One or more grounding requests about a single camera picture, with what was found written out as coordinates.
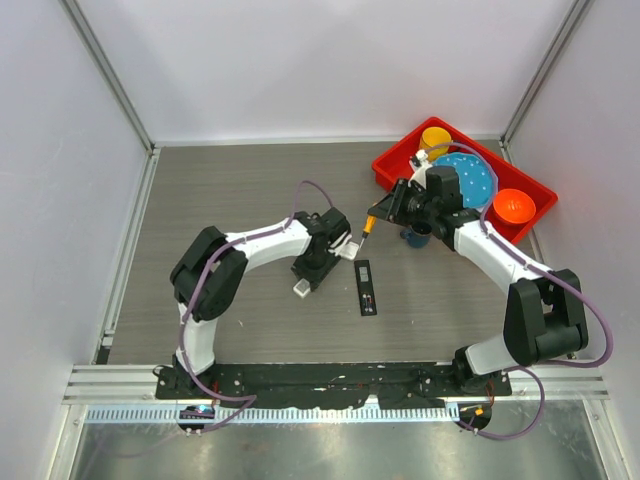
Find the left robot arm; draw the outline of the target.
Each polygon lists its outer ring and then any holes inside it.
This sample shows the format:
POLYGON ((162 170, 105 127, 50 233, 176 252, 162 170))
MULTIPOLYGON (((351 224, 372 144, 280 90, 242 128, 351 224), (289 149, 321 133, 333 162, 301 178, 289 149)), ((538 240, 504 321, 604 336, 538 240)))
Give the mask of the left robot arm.
POLYGON ((342 260, 359 250, 346 216, 332 207, 324 214, 304 211, 270 226, 239 233, 216 227, 200 232, 170 274, 179 305, 180 338, 175 353, 183 368, 179 388, 190 398, 205 397, 213 385, 214 338, 245 274, 292 258, 300 298, 314 292, 342 260))

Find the orange handle screwdriver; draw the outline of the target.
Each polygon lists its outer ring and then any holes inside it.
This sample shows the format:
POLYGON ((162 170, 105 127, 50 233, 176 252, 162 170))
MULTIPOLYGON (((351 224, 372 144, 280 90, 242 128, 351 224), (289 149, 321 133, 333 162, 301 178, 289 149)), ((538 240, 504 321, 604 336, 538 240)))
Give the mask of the orange handle screwdriver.
POLYGON ((362 231, 362 235, 361 235, 361 240, 360 240, 360 243, 359 243, 359 247, 360 248, 363 247, 366 239, 368 238, 368 236, 372 232, 376 221, 377 221, 377 218, 375 216, 371 216, 371 215, 367 216, 367 219, 366 219, 363 231, 362 231))

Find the black remote control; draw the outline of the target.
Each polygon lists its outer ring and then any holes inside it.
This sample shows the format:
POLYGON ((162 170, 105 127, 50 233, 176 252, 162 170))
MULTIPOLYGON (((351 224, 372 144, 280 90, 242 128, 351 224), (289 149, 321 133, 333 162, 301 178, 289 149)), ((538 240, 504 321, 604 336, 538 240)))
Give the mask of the black remote control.
POLYGON ((370 262, 368 260, 355 260, 354 269, 361 315, 363 317, 375 316, 377 314, 377 306, 370 262))

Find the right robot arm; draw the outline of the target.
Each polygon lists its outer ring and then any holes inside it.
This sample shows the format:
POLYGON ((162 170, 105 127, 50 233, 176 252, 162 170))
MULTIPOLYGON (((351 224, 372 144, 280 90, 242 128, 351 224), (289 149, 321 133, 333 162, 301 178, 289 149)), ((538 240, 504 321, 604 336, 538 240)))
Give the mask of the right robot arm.
POLYGON ((463 205, 456 170, 431 167, 422 182, 401 178, 367 211, 402 227, 427 226, 450 250, 468 259, 507 297, 501 333, 458 349, 451 380, 472 395, 500 371, 527 367, 584 349, 589 333, 580 281, 524 255, 463 205))

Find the white remote with orange batteries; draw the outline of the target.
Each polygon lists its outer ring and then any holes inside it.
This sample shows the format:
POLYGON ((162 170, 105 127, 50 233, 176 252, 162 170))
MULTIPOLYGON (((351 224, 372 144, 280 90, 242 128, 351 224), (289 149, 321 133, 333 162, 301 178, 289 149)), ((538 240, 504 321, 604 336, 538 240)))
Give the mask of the white remote with orange batteries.
POLYGON ((293 292, 301 299, 306 298, 311 293, 311 285, 306 279, 300 279, 294 286, 293 292))

